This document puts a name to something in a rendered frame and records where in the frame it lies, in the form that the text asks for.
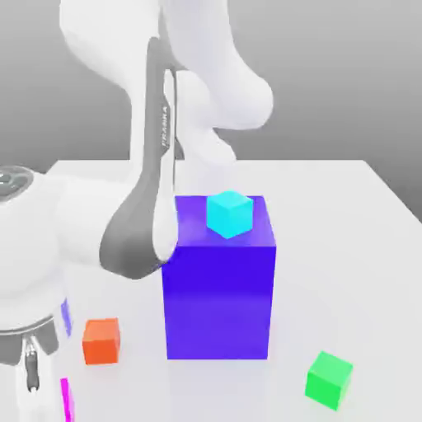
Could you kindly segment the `small cyan cube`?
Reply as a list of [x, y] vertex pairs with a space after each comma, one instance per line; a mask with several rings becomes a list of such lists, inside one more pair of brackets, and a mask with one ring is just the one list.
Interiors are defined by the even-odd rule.
[[253, 199], [228, 190], [206, 199], [206, 225], [221, 237], [230, 239], [253, 227]]

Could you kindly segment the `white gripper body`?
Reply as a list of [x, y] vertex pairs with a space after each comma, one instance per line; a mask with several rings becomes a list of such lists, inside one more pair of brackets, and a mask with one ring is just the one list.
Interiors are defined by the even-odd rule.
[[0, 364], [0, 422], [65, 422], [59, 377], [50, 358], [38, 358], [40, 387], [29, 392], [25, 364]]

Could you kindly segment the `small green cube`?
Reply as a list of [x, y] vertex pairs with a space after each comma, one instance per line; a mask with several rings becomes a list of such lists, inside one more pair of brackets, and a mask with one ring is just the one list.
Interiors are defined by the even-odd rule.
[[354, 365], [321, 351], [307, 371], [305, 396], [337, 411], [345, 398]]

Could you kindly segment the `large blue box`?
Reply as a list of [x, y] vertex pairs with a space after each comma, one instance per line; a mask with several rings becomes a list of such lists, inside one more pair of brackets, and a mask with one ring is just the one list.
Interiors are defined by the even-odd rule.
[[253, 227], [225, 239], [206, 225], [206, 198], [179, 196], [179, 238], [162, 267], [169, 359], [266, 359], [276, 241], [265, 199]]

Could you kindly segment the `small orange cube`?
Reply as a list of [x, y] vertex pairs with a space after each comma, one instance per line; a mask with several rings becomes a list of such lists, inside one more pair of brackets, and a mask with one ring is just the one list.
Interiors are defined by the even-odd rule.
[[86, 365], [118, 363], [119, 320], [117, 318], [88, 320], [83, 332], [82, 350]]

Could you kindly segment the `small magenta cube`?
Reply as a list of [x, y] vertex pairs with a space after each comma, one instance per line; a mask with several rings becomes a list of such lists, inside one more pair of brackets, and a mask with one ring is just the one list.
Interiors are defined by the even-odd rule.
[[65, 416], [65, 422], [75, 422], [73, 393], [67, 377], [60, 379], [60, 386], [63, 398], [63, 412]]

